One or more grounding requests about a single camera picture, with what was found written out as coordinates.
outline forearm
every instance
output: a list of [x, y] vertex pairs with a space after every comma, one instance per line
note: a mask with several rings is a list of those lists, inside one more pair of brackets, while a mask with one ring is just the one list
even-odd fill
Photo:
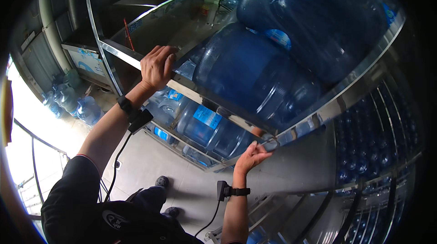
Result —
[[[154, 92], [155, 89], [139, 83], [126, 94], [126, 98], [131, 101], [134, 109], [139, 109]], [[79, 154], [88, 156], [97, 165], [100, 176], [102, 176], [103, 170], [126, 133], [128, 126], [127, 114], [118, 104], [115, 104], [86, 137]]]
[[[246, 175], [234, 173], [232, 188], [246, 188]], [[231, 196], [223, 219], [221, 243], [226, 244], [231, 241], [246, 243], [248, 234], [247, 197]]]

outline floor drain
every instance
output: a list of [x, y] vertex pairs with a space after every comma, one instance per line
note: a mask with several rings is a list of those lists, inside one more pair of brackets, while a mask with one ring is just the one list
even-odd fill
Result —
[[120, 170], [120, 167], [122, 166], [122, 162], [121, 161], [117, 161], [117, 162], [114, 162], [113, 164], [112, 164], [112, 167], [115, 167], [115, 169], [117, 169], [118, 171]]

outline pipe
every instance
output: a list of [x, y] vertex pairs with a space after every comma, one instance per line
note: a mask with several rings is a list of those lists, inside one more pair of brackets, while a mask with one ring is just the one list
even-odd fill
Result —
[[50, 0], [38, 0], [39, 15], [42, 21], [42, 31], [46, 34], [48, 44], [58, 61], [62, 71], [67, 74], [71, 70], [67, 57], [61, 47], [61, 39], [59, 38], [58, 29], [55, 25], [52, 15], [52, 7]]
[[68, 0], [68, 13], [70, 15], [71, 26], [73, 31], [79, 28], [79, 18], [77, 16], [77, 1]]

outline person's left hand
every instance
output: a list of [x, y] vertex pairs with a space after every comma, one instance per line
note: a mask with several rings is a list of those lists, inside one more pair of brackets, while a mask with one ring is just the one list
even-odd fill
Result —
[[253, 141], [246, 149], [246, 151], [237, 160], [234, 167], [234, 174], [246, 176], [248, 172], [259, 165], [265, 159], [273, 155], [273, 152], [267, 152], [264, 146]]

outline blue label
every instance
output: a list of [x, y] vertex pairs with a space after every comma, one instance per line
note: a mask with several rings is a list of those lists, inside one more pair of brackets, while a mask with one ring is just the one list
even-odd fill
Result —
[[283, 31], [271, 29], [267, 30], [265, 32], [265, 35], [278, 43], [279, 45], [283, 46], [286, 50], [291, 50], [292, 48], [292, 42], [288, 35], [284, 33]]
[[194, 118], [198, 119], [205, 125], [211, 127], [212, 129], [216, 129], [220, 120], [221, 116], [215, 113], [214, 111], [205, 108], [203, 105], [200, 105], [196, 112], [193, 115]]
[[168, 98], [175, 101], [179, 101], [183, 97], [182, 93], [178, 93], [176, 90], [172, 89], [168, 92]]
[[164, 141], [167, 141], [167, 137], [168, 134], [164, 131], [162, 131], [161, 129], [155, 127], [155, 131], [154, 131], [155, 135], [158, 136], [159, 138], [163, 139]]
[[387, 24], [390, 26], [396, 19], [396, 12], [392, 11], [385, 3], [382, 3], [382, 6], [384, 7]]

